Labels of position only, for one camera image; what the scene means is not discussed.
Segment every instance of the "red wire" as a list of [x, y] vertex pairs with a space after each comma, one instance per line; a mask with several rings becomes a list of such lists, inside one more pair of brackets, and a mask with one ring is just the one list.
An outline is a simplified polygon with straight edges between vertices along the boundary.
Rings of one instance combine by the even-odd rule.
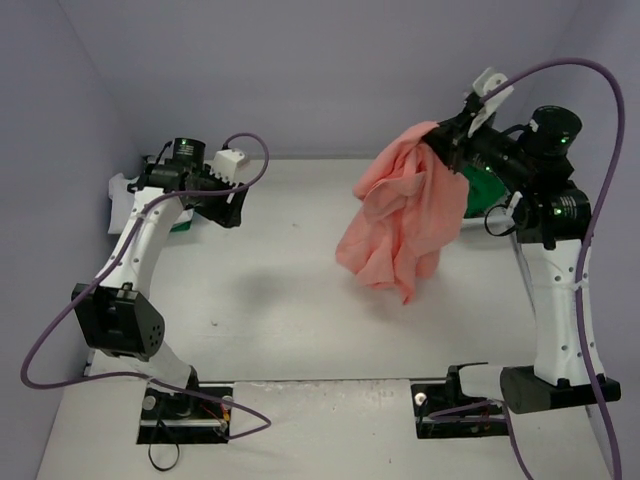
[[209, 415], [211, 415], [216, 420], [220, 421], [220, 418], [215, 413], [213, 413], [211, 410], [209, 410], [207, 407], [205, 407], [204, 405], [200, 405], [200, 408], [202, 408], [205, 412], [207, 412]]

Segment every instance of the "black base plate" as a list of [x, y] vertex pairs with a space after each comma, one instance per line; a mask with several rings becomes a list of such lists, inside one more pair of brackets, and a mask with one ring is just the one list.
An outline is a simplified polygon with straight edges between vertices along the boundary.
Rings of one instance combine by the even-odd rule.
[[[233, 396], [233, 388], [227, 385], [200, 386], [198, 390], [218, 398], [226, 395]], [[140, 415], [141, 425], [136, 443], [144, 445], [227, 443], [226, 436], [229, 434], [231, 412], [227, 412], [229, 421], [226, 422], [226, 428], [220, 429], [216, 417], [217, 419], [224, 419], [225, 412], [219, 404], [204, 402], [199, 399], [193, 401], [192, 397], [169, 396], [152, 388], [148, 388], [145, 392], [145, 398], [148, 396], [153, 396], [156, 399], [155, 406], [151, 410], [142, 409]], [[185, 401], [188, 404], [187, 415], [184, 415]], [[156, 426], [161, 409], [161, 418], [170, 430], [171, 435]]]
[[413, 414], [416, 417], [416, 435], [420, 439], [480, 438], [506, 436], [509, 434], [504, 422], [492, 419], [493, 416], [502, 414], [502, 408], [498, 405], [460, 413], [461, 417], [464, 416], [464, 421], [460, 422], [436, 423], [427, 419], [432, 413], [448, 408], [461, 407], [485, 399], [469, 399], [462, 403], [453, 404], [447, 396], [444, 382], [411, 385], [411, 398], [415, 398], [418, 393], [424, 393], [427, 396], [427, 404], [423, 404], [422, 408], [412, 402]]

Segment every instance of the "white bracket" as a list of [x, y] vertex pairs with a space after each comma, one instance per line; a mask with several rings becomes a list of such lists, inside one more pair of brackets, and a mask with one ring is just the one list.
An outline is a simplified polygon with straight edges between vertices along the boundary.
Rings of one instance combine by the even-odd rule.
[[249, 156], [237, 148], [219, 150], [211, 162], [211, 171], [219, 179], [227, 183], [235, 183], [236, 174], [244, 168], [249, 161]]
[[[473, 91], [479, 97], [484, 97], [491, 90], [497, 88], [506, 81], [507, 76], [505, 74], [496, 72], [493, 67], [489, 67], [475, 79], [472, 84]], [[478, 130], [478, 128], [480, 128], [482, 124], [491, 117], [491, 115], [494, 114], [502, 102], [504, 102], [512, 92], [513, 87], [507, 87], [502, 92], [485, 102], [484, 107], [482, 107], [473, 119], [473, 122], [471, 122], [471, 127], [469, 127], [468, 133], [469, 137], [471, 137], [475, 131]]]

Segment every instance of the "black cable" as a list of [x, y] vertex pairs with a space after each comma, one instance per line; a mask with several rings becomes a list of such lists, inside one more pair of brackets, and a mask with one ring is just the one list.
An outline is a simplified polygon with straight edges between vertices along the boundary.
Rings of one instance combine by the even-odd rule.
[[429, 403], [428, 399], [425, 398], [424, 402], [418, 407], [418, 435], [422, 433], [422, 422], [427, 411], [427, 403]]
[[489, 235], [491, 235], [492, 237], [506, 237], [507, 235], [511, 235], [513, 232], [516, 231], [516, 226], [513, 225], [509, 228], [507, 228], [504, 232], [502, 233], [493, 233], [491, 231], [491, 229], [489, 229], [489, 215], [491, 215], [491, 212], [493, 212], [496, 208], [508, 208], [507, 205], [504, 204], [499, 204], [499, 205], [494, 205], [493, 207], [491, 207], [489, 210], [487, 210], [487, 213], [484, 216], [484, 229], [487, 231], [487, 233]]
[[526, 125], [522, 125], [518, 123], [517, 125], [513, 125], [512, 127], [507, 128], [506, 130], [500, 132], [500, 135], [509, 136], [515, 132], [523, 132], [527, 129]]
[[162, 158], [162, 155], [164, 155], [165, 150], [167, 148], [169, 148], [172, 144], [173, 144], [173, 140], [169, 140], [167, 143], [164, 144], [164, 147], [162, 147], [162, 150], [160, 150], [160, 153], [156, 157], [156, 161], [154, 163], [154, 166], [157, 165], [158, 163], [160, 163], [160, 159]]
[[[168, 472], [169, 470], [172, 470], [180, 460], [180, 444], [174, 437], [173, 433], [171, 432], [171, 429], [169, 429], [166, 423], [162, 421], [162, 413], [164, 412], [164, 407], [165, 407], [165, 403], [164, 403], [164, 397], [163, 397], [160, 399], [160, 405], [158, 406], [158, 420], [156, 422], [156, 426], [153, 428], [153, 431], [151, 432], [151, 438], [149, 439], [149, 448], [147, 449], [147, 457], [149, 457], [149, 461], [151, 462], [151, 465], [153, 465], [153, 468], [155, 468], [158, 472]], [[154, 445], [153, 442], [155, 441], [156, 436], [160, 431], [160, 429], [162, 429], [162, 431], [169, 438], [169, 440], [173, 442], [173, 444], [176, 446], [176, 450], [178, 451], [178, 454], [176, 455], [176, 460], [173, 462], [173, 464], [171, 464], [168, 467], [159, 466], [151, 456], [151, 447]]]

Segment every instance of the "white table surface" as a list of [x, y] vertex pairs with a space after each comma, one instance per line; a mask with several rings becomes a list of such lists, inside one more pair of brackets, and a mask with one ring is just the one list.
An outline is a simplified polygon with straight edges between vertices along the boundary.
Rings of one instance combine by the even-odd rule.
[[[273, 426], [227, 445], [184, 445], [178, 466], [156, 472], [136, 445], [144, 383], [67, 388], [38, 480], [518, 480], [507, 437], [419, 440], [406, 380], [238, 383], [234, 398]], [[232, 413], [232, 433], [257, 426]], [[584, 409], [514, 416], [536, 480], [604, 480]], [[175, 447], [155, 446], [169, 465]]]
[[[509, 239], [463, 231], [406, 306], [335, 262], [369, 164], [273, 161], [241, 227], [197, 217], [170, 234], [151, 301], [165, 341], [202, 380], [433, 378], [457, 363], [533, 362], [535, 323]], [[98, 353], [92, 373], [122, 368]]]
[[[135, 444], [144, 383], [67, 388], [39, 480], [523, 478], [506, 437], [418, 440], [403, 380], [442, 377], [456, 363], [533, 361], [535, 325], [511, 244], [464, 231], [408, 306], [357, 287], [333, 253], [368, 163], [275, 161], [247, 196], [241, 228], [196, 221], [171, 234], [159, 260], [152, 301], [166, 340], [201, 380], [237, 381], [235, 399], [273, 427], [184, 446], [179, 466], [160, 474]], [[119, 369], [99, 354], [92, 373]], [[514, 423], [536, 480], [607, 478], [583, 409]], [[233, 432], [252, 425], [234, 414]], [[172, 447], [156, 448], [173, 458]]]

